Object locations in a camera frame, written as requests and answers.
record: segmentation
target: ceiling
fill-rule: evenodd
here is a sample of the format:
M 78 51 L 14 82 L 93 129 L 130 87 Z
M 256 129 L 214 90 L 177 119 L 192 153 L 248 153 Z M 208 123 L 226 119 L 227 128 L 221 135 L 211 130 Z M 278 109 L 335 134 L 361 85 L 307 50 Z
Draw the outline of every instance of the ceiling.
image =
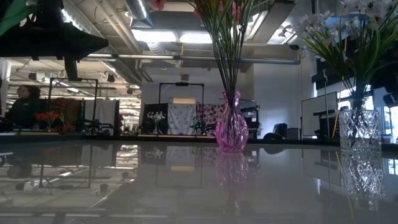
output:
M 157 52 L 160 52 L 174 55 L 213 56 L 211 44 L 161 42 L 160 49 L 154 50 L 149 48 L 146 42 L 137 41 L 138 38 L 131 32 L 131 29 L 141 28 L 134 27 L 138 21 L 131 19 L 126 0 L 63 0 L 63 2 L 65 22 L 72 22 L 73 25 L 85 32 L 109 40 L 109 47 L 100 50 L 98 53 L 157 54 Z M 146 4 L 149 9 L 149 18 L 153 18 L 154 27 L 160 29 L 168 26 L 167 30 L 174 31 L 177 34 L 177 41 L 181 38 L 181 34 L 186 31 L 182 30 L 181 27 L 187 25 L 193 27 L 192 23 L 184 23 L 179 16 L 184 15 L 186 18 L 196 20 L 198 26 L 190 29 L 199 32 L 204 31 L 201 22 L 193 16 L 193 8 L 184 0 L 169 0 L 165 3 L 162 11 L 158 11 L 150 1 L 147 1 Z M 243 57 L 296 59 L 297 53 L 287 45 L 280 45 L 284 40 L 275 38 L 274 33 L 277 33 L 281 24 L 291 24 L 297 20 L 298 16 L 309 14 L 310 4 L 310 0 L 298 0 L 296 3 L 294 1 L 276 0 L 254 1 L 253 14 L 257 17 L 253 17 L 255 20 L 252 20 L 251 36 L 244 43 Z M 12 77 L 10 80 L 12 97 L 13 94 L 16 94 L 17 87 L 23 84 L 40 86 L 42 95 L 45 96 L 48 93 L 49 84 L 43 78 L 62 78 L 65 76 L 62 60 L 55 58 L 40 58 L 39 61 L 33 61 L 30 58 L 10 59 L 12 61 Z M 79 62 L 77 66 L 80 77 L 99 80 L 98 96 L 124 98 L 127 104 L 131 101 L 137 110 L 139 110 L 141 104 L 139 87 L 142 83 L 164 82 L 167 79 L 174 81 L 182 70 L 189 71 L 192 74 L 217 72 L 216 69 L 212 69 L 217 68 L 215 62 L 194 60 L 184 62 L 136 59 L 107 61 L 100 58 L 90 58 L 90 60 L 86 58 Z M 242 64 L 241 71 L 245 72 L 249 67 L 250 64 Z M 40 80 L 29 80 L 29 73 L 36 73 Z M 107 82 L 109 75 L 114 76 L 113 83 Z M 66 85 L 59 83 L 57 88 L 54 88 L 52 95 L 89 98 L 95 93 L 95 85 L 92 83 L 69 83 L 66 80 L 63 80 L 62 83 Z M 127 88 L 132 88 L 133 94 L 127 94 Z M 76 93 L 68 91 L 68 89 L 79 91 Z

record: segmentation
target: glossy tabletop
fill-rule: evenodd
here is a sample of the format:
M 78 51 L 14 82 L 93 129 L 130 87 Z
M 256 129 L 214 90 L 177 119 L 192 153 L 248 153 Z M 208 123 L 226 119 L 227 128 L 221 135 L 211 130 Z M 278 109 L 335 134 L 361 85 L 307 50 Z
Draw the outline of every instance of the glossy tabletop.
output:
M 398 223 L 398 154 L 69 141 L 0 149 L 0 223 Z

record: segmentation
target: column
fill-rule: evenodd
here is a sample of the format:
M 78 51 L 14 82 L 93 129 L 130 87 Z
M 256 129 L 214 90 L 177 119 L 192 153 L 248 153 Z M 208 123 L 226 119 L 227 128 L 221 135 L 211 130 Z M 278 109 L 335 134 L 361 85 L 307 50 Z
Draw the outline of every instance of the column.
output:
M 2 86 L 0 88 L 0 95 L 1 95 L 0 116 L 3 117 L 6 112 L 6 101 L 7 101 L 7 92 L 8 92 L 10 74 L 11 74 L 11 61 L 0 60 L 0 78 L 2 80 Z

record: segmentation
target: whiteboard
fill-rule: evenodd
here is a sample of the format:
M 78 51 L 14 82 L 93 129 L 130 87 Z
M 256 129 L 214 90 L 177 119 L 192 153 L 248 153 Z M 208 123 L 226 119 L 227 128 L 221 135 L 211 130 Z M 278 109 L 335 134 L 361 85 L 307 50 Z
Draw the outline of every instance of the whiteboard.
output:
M 327 94 L 328 110 L 337 111 L 337 92 Z M 325 96 L 301 101 L 303 136 L 314 136 L 314 131 L 319 129 L 319 116 L 315 112 L 326 111 Z

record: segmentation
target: person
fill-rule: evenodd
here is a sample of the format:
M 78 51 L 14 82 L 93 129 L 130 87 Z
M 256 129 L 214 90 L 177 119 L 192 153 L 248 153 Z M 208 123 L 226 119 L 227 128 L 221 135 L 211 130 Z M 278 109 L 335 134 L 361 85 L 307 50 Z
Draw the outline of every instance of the person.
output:
M 40 112 L 40 88 L 22 85 L 17 92 L 19 99 L 8 111 L 6 119 L 21 128 L 32 128 L 35 124 L 35 114 Z

